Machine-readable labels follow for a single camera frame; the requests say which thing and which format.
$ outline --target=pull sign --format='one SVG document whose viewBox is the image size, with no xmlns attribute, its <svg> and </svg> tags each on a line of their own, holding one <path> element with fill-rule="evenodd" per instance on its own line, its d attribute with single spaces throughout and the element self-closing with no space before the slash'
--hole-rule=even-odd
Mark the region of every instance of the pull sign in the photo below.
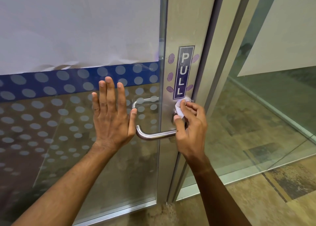
<svg viewBox="0 0 316 226">
<path fill-rule="evenodd" d="M 193 52 L 194 46 L 179 47 L 173 99 L 180 99 L 185 97 L 186 85 L 188 84 Z"/>
</svg>

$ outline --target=person's left arm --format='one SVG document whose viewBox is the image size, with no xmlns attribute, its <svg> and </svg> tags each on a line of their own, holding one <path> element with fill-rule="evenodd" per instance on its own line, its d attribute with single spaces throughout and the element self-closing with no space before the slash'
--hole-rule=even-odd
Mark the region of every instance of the person's left arm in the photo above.
<svg viewBox="0 0 316 226">
<path fill-rule="evenodd" d="M 118 83 L 118 108 L 111 77 L 92 93 L 96 141 L 90 151 L 48 189 L 12 226 L 72 225 L 86 196 L 111 157 L 135 135 L 136 109 L 126 113 L 124 86 Z"/>
</svg>

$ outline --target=person's right arm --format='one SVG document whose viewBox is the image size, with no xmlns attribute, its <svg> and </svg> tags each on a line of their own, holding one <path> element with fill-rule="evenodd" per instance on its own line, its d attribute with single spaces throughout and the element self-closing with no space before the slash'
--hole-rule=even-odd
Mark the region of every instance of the person's right arm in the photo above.
<svg viewBox="0 0 316 226">
<path fill-rule="evenodd" d="M 195 116 L 186 106 L 195 110 L 197 115 Z M 201 193 L 209 225 L 251 226 L 204 153 L 207 130 L 204 108 L 184 100 L 181 102 L 180 108 L 189 121 L 189 127 L 185 129 L 181 118 L 178 115 L 174 117 L 177 127 L 177 147 L 193 172 Z"/>
</svg>

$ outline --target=hand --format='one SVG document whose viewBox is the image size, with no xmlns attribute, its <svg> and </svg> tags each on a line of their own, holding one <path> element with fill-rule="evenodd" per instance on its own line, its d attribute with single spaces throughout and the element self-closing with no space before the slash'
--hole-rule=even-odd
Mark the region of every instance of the hand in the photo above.
<svg viewBox="0 0 316 226">
<path fill-rule="evenodd" d="M 188 120 L 189 127 L 185 129 L 181 117 L 174 116 L 178 150 L 186 159 L 204 157 L 204 142 L 207 130 L 204 108 L 196 103 L 185 102 L 185 100 L 181 101 L 180 108 Z"/>
<path fill-rule="evenodd" d="M 132 109 L 127 116 L 125 90 L 120 82 L 117 83 L 118 109 L 116 109 L 114 82 L 109 76 L 105 77 L 105 81 L 99 81 L 99 98 L 96 92 L 92 93 L 93 121 L 96 131 L 96 141 L 92 148 L 105 149 L 115 154 L 136 133 L 137 109 Z"/>
</svg>

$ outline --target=white letter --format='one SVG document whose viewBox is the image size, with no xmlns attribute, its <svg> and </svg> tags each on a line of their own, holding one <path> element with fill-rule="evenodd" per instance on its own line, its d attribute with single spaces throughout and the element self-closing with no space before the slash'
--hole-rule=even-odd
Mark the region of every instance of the white letter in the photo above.
<svg viewBox="0 0 316 226">
<path fill-rule="evenodd" d="M 184 83 L 181 84 L 181 78 L 179 79 L 179 85 L 184 85 Z"/>
<path fill-rule="evenodd" d="M 183 66 L 181 66 L 181 68 L 180 68 L 180 75 L 184 75 L 184 74 L 186 73 L 187 68 L 188 68 L 188 66 L 186 65 L 186 66 L 185 66 L 185 72 L 182 73 L 182 67 L 183 67 Z"/>
<path fill-rule="evenodd" d="M 180 93 L 180 88 L 178 88 L 178 93 L 177 95 L 182 95 L 182 93 Z"/>
<path fill-rule="evenodd" d="M 188 59 L 189 58 L 189 53 L 183 53 L 182 54 L 182 62 L 181 63 L 183 63 L 183 61 L 185 60 L 185 59 Z"/>
</svg>

